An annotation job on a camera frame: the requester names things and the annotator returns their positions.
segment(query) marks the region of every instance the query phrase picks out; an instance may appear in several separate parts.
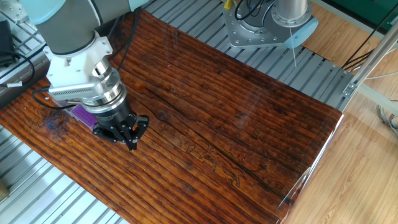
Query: glossy wooden surface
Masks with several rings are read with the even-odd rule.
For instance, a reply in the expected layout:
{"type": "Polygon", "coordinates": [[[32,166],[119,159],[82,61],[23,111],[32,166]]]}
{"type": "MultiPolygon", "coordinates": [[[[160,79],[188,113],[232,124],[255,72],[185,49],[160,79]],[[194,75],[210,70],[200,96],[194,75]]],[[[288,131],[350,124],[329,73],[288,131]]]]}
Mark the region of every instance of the glossy wooden surface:
{"type": "Polygon", "coordinates": [[[146,12],[121,76],[150,117],[136,152],[42,108],[32,90],[0,124],[132,223],[275,223],[341,118],[146,12]]]}

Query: green object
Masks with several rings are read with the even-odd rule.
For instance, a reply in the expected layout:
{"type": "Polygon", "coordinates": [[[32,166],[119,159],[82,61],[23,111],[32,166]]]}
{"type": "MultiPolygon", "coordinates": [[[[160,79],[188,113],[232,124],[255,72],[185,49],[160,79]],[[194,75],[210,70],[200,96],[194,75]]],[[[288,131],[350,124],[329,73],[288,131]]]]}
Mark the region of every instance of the green object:
{"type": "MultiPolygon", "coordinates": [[[[386,15],[395,7],[398,0],[324,0],[333,7],[349,16],[376,28],[386,15]]],[[[398,16],[398,10],[392,13],[381,26],[381,33],[386,33],[392,26],[392,21],[398,16]]]]}

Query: black cable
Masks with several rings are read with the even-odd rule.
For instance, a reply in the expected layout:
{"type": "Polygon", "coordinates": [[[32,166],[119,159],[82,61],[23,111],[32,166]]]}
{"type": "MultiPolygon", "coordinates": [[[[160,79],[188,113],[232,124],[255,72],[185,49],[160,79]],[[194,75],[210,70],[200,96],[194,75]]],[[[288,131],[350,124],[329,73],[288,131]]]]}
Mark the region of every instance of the black cable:
{"type": "Polygon", "coordinates": [[[120,69],[122,68],[123,62],[124,62],[124,60],[126,59],[127,54],[129,53],[130,45],[131,45],[131,42],[132,42],[132,38],[134,37],[134,33],[135,33],[136,30],[137,30],[139,18],[140,18],[140,16],[141,16],[141,7],[138,7],[135,11],[137,11],[137,12],[136,12],[137,17],[134,18],[134,22],[133,22],[133,25],[132,25],[130,37],[129,37],[129,40],[127,41],[127,42],[128,42],[128,44],[127,44],[127,46],[126,46],[127,48],[126,48],[126,51],[125,51],[125,53],[124,53],[124,55],[123,55],[122,61],[121,61],[120,64],[119,64],[118,72],[119,72],[120,69]]]}
{"type": "Polygon", "coordinates": [[[369,34],[368,38],[359,46],[359,48],[352,54],[352,56],[344,63],[342,68],[345,68],[348,64],[352,63],[351,59],[361,50],[361,48],[366,44],[366,42],[373,36],[373,34],[380,28],[380,26],[385,23],[385,21],[390,17],[390,15],[398,8],[398,3],[394,6],[394,8],[391,9],[391,11],[384,17],[384,19],[379,23],[379,25],[369,34]]]}
{"type": "MultiPolygon", "coordinates": [[[[134,21],[133,21],[133,26],[134,26],[134,23],[135,23],[135,17],[136,17],[136,12],[134,11],[133,12],[133,17],[134,17],[134,21]]],[[[113,53],[113,55],[109,58],[109,60],[113,60],[116,56],[118,56],[118,54],[124,49],[124,48],[126,48],[126,46],[128,45],[128,40],[122,45],[122,47],[120,47],[115,53],[113,53]]]]}
{"type": "Polygon", "coordinates": [[[367,57],[362,58],[361,60],[355,62],[354,64],[350,65],[349,67],[346,67],[345,70],[349,70],[350,68],[355,68],[355,67],[361,66],[366,59],[367,59],[367,57]]]}
{"type": "Polygon", "coordinates": [[[244,0],[240,0],[240,1],[238,2],[238,5],[237,5],[236,8],[235,8],[235,19],[236,19],[237,21],[244,20],[244,19],[248,18],[249,16],[251,16],[251,14],[252,14],[252,13],[260,6],[260,4],[263,2],[263,1],[259,0],[259,2],[256,4],[256,6],[254,6],[254,8],[253,8],[252,10],[250,10],[249,13],[248,13],[247,15],[245,15],[245,16],[243,16],[243,17],[241,17],[241,18],[238,18],[238,9],[239,9],[239,7],[241,7],[243,1],[244,1],[244,0]]]}
{"type": "MultiPolygon", "coordinates": [[[[41,47],[38,51],[34,52],[31,56],[28,57],[28,59],[32,59],[33,57],[35,57],[37,54],[39,54],[40,52],[43,51],[44,47],[47,46],[47,44],[45,44],[43,47],[41,47]]],[[[0,79],[4,78],[5,76],[7,76],[8,74],[10,74],[11,72],[13,72],[15,69],[17,69],[18,67],[20,67],[21,65],[23,65],[26,62],[26,60],[23,60],[22,62],[20,62],[19,64],[17,64],[16,66],[14,66],[14,68],[10,69],[8,72],[6,72],[5,74],[3,74],[0,79]]]]}
{"type": "Polygon", "coordinates": [[[260,1],[261,1],[260,8],[259,8],[259,10],[257,11],[257,14],[256,14],[256,15],[251,14],[252,17],[256,17],[256,16],[258,16],[258,15],[260,14],[261,7],[262,7],[262,5],[264,4],[264,1],[265,1],[265,0],[260,0],[260,1]]]}
{"type": "Polygon", "coordinates": [[[39,100],[36,98],[36,93],[48,92],[49,88],[50,88],[49,86],[45,86],[45,87],[43,87],[43,88],[38,88],[38,89],[36,89],[36,90],[33,90],[33,92],[32,92],[32,98],[33,98],[33,100],[34,100],[36,103],[38,103],[38,104],[44,106],[45,108],[53,109],[53,110],[63,110],[63,109],[67,109],[67,108],[71,108],[71,107],[73,107],[73,106],[76,106],[76,105],[59,106],[59,107],[58,107],[58,106],[49,106],[49,105],[46,105],[45,103],[39,101],[39,100]]]}
{"type": "Polygon", "coordinates": [[[111,31],[109,32],[109,34],[108,34],[108,36],[107,36],[108,39],[111,39],[111,38],[112,38],[113,32],[116,30],[116,27],[118,26],[118,23],[119,23],[120,19],[121,19],[121,16],[119,16],[118,18],[116,18],[116,20],[115,20],[115,22],[114,22],[114,24],[113,24],[113,26],[112,26],[112,28],[111,28],[111,31]]]}
{"type": "MultiPolygon", "coordinates": [[[[33,63],[29,60],[29,58],[27,58],[27,57],[25,57],[24,55],[22,55],[22,54],[20,54],[20,53],[17,53],[17,52],[9,52],[9,51],[0,50],[0,53],[13,54],[13,55],[16,55],[16,56],[20,56],[21,58],[25,59],[26,62],[29,63],[30,67],[32,68],[32,74],[30,75],[29,79],[28,79],[26,82],[22,82],[22,85],[21,85],[21,86],[24,86],[24,85],[28,84],[29,82],[31,82],[31,81],[33,80],[33,78],[34,78],[34,76],[35,76],[35,66],[34,66],[33,63]]],[[[10,87],[8,86],[8,84],[5,84],[5,83],[0,84],[0,87],[10,88],[10,87]]]]}

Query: metal bracket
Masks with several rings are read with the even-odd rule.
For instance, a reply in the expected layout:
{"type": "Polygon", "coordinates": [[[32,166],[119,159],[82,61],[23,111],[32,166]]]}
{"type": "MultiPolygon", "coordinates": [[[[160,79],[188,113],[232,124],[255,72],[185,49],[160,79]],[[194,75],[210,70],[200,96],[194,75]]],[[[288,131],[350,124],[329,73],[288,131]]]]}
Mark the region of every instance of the metal bracket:
{"type": "Polygon", "coordinates": [[[348,84],[348,86],[343,91],[343,96],[351,98],[354,95],[357,88],[358,88],[357,84],[354,83],[348,84]]]}
{"type": "MultiPolygon", "coordinates": [[[[237,21],[234,17],[235,6],[224,9],[226,29],[228,31],[231,46],[237,49],[255,49],[259,47],[277,47],[283,45],[281,40],[272,35],[264,27],[255,27],[245,21],[237,21]]],[[[259,23],[262,24],[264,16],[258,15],[259,23]]]]}
{"type": "Polygon", "coordinates": [[[25,10],[17,0],[0,0],[0,11],[13,22],[21,23],[28,20],[25,10]]]}

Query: silver metal mount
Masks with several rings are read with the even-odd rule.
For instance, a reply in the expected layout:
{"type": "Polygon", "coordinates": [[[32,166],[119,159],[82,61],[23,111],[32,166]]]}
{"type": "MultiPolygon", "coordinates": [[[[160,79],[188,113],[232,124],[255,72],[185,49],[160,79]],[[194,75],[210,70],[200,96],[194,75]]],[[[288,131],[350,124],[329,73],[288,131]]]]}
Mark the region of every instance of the silver metal mount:
{"type": "Polygon", "coordinates": [[[296,19],[288,20],[280,16],[279,13],[277,12],[276,4],[272,6],[271,14],[274,21],[282,27],[291,27],[291,28],[298,27],[304,25],[312,17],[312,5],[310,2],[308,2],[307,10],[305,11],[304,15],[296,19]]]}
{"type": "MultiPolygon", "coordinates": [[[[231,46],[237,49],[250,49],[259,47],[275,47],[283,43],[277,37],[272,35],[266,28],[264,28],[263,20],[266,12],[272,6],[271,3],[264,3],[261,7],[259,15],[250,17],[246,20],[237,21],[235,19],[235,5],[231,9],[224,9],[224,18],[226,21],[226,28],[228,30],[228,37],[231,46]]],[[[238,9],[239,14],[248,13],[245,9],[238,9]]]]}
{"type": "MultiPolygon", "coordinates": [[[[259,7],[258,15],[249,16],[245,20],[236,20],[233,4],[231,9],[224,9],[226,29],[232,48],[256,49],[259,47],[277,47],[284,44],[290,37],[290,30],[295,34],[308,21],[313,18],[312,5],[306,3],[305,12],[296,19],[286,20],[277,12],[275,2],[263,2],[259,7]]],[[[238,17],[249,13],[248,7],[241,6],[238,9],[238,17]]]]}

